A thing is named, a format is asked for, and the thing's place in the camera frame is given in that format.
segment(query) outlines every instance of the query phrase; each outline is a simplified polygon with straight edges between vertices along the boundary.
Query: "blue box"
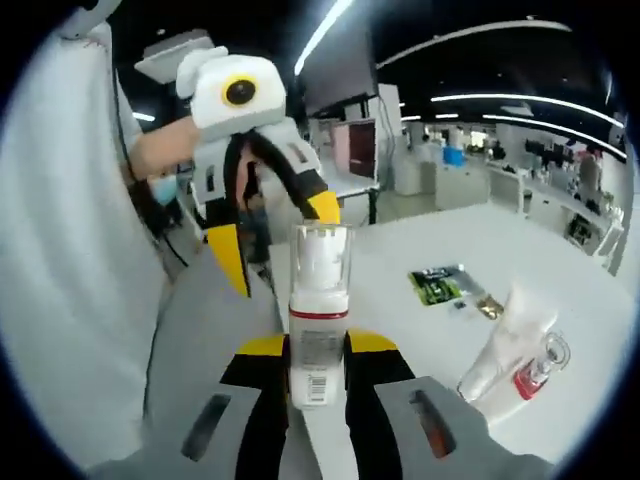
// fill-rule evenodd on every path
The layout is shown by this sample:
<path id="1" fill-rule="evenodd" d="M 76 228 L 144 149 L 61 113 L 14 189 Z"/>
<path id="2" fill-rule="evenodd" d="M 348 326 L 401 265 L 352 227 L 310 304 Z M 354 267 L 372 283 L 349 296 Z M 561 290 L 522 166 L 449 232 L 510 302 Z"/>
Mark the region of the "blue box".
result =
<path id="1" fill-rule="evenodd" d="M 442 149 L 442 159 L 444 163 L 454 167 L 462 167 L 466 163 L 462 150 L 453 147 L 444 147 Z"/>

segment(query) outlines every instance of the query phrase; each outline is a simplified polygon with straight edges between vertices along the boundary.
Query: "black slot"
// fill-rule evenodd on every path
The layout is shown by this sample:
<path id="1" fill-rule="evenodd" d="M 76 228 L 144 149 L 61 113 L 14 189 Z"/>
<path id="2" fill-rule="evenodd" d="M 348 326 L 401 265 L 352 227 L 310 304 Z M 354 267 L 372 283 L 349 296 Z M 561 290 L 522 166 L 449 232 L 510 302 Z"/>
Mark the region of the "black slot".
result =
<path id="1" fill-rule="evenodd" d="M 421 390 L 413 392 L 409 403 L 420 417 L 420 425 L 427 436 L 434 456 L 444 458 L 453 452 L 456 448 L 455 440 L 426 394 Z"/>
<path id="2" fill-rule="evenodd" d="M 194 462 L 200 461 L 230 400 L 226 395 L 216 395 L 209 401 L 184 441 L 182 455 Z"/>
<path id="3" fill-rule="evenodd" d="M 213 181 L 213 165 L 207 168 L 206 178 L 207 178 L 207 192 L 213 192 L 215 190 L 215 183 Z"/>

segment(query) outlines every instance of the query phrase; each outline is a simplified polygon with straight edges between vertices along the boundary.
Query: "barcode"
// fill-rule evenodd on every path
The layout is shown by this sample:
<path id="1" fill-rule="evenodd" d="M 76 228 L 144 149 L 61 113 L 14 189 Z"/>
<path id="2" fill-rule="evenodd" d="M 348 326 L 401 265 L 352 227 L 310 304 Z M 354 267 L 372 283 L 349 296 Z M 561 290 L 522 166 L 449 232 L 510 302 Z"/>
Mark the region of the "barcode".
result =
<path id="1" fill-rule="evenodd" d="M 324 402 L 327 391 L 327 377 L 309 375 L 309 402 Z"/>

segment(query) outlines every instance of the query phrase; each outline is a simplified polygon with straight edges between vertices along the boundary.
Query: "yellow accent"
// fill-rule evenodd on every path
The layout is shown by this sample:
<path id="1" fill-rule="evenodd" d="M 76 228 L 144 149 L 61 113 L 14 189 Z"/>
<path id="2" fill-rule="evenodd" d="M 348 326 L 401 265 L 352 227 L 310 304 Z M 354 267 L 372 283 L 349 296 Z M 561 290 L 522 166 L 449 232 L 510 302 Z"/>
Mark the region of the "yellow accent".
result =
<path id="1" fill-rule="evenodd" d="M 270 357 L 282 356 L 282 346 L 284 345 L 284 335 L 274 337 L 256 338 L 245 344 L 236 353 L 240 355 L 257 355 Z"/>
<path id="2" fill-rule="evenodd" d="M 350 328 L 348 333 L 351 339 L 351 351 L 353 353 L 398 350 L 395 343 L 377 333 L 368 332 L 359 328 Z"/>
<path id="3" fill-rule="evenodd" d="M 253 98 L 251 100 L 249 100 L 247 103 L 243 103 L 242 105 L 236 105 L 235 103 L 231 103 L 229 101 L 229 99 L 227 98 L 227 90 L 229 90 L 229 87 L 240 81 L 240 80 L 246 80 L 248 82 L 251 82 L 253 84 L 254 87 L 256 87 L 256 91 L 253 95 Z M 227 107 L 231 107 L 231 108 L 243 108 L 246 107 L 247 105 L 249 105 L 251 102 L 253 102 L 253 100 L 256 98 L 256 95 L 258 95 L 258 82 L 256 81 L 255 78 L 253 78 L 250 75 L 233 75 L 231 77 L 229 77 L 229 79 L 224 83 L 224 86 L 222 87 L 222 103 L 224 103 Z"/>
<path id="4" fill-rule="evenodd" d="M 340 205 L 334 192 L 324 191 L 309 199 L 321 223 L 340 223 Z"/>
<path id="5" fill-rule="evenodd" d="M 249 287 L 244 279 L 236 226 L 231 224 L 210 228 L 207 230 L 207 241 L 211 251 L 218 259 L 222 271 L 229 277 L 233 288 L 241 295 L 248 297 Z"/>

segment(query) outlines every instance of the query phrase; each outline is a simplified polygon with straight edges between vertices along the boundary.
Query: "white robot head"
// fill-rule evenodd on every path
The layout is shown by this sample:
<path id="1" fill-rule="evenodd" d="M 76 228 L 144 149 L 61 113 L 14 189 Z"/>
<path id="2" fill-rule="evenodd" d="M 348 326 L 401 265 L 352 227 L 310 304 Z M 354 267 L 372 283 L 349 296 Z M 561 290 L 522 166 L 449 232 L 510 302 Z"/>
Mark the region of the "white robot head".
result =
<path id="1" fill-rule="evenodd" d="M 181 98 L 193 95 L 196 126 L 215 137 L 285 117 L 286 92 L 275 65 L 266 58 L 229 55 L 225 47 L 189 53 L 178 67 L 176 91 Z"/>

